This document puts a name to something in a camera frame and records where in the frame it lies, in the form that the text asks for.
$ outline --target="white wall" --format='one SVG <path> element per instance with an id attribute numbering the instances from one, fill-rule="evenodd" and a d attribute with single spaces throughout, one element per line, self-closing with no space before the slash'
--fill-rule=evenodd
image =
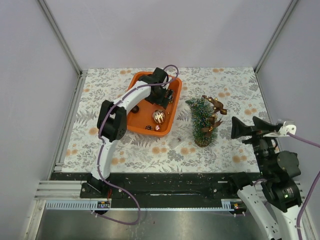
<path id="1" fill-rule="evenodd" d="M 320 143 L 320 2 L 298 3 L 258 76 L 273 121 L 290 118 L 298 136 Z M 303 187 L 308 190 L 320 170 L 320 150 L 295 139 L 281 141 L 298 153 Z M 320 230 L 320 182 L 308 208 Z"/>
<path id="2" fill-rule="evenodd" d="M 47 0 L 82 69 L 255 66 L 290 0 Z"/>
<path id="3" fill-rule="evenodd" d="M 0 2 L 0 239 L 19 239 L 77 81 L 35 0 Z"/>

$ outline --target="floral tablecloth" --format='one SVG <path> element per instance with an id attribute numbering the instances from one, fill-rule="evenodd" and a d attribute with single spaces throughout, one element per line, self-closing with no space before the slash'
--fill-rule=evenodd
<path id="1" fill-rule="evenodd" d="M 100 147 L 97 118 L 101 103 L 122 95 L 137 72 L 154 68 L 92 68 L 88 70 L 62 172 L 90 172 Z M 127 131 L 113 155 L 111 172 L 258 172 L 251 145 L 231 140 L 231 117 L 246 124 L 252 117 L 269 120 L 251 67 L 182 67 L 182 90 L 171 132 L 162 137 Z M 192 137 L 189 107 L 185 101 L 201 95 L 217 97 L 228 110 L 217 128 L 215 143 L 198 147 Z M 172 147 L 179 138 L 182 142 Z"/>

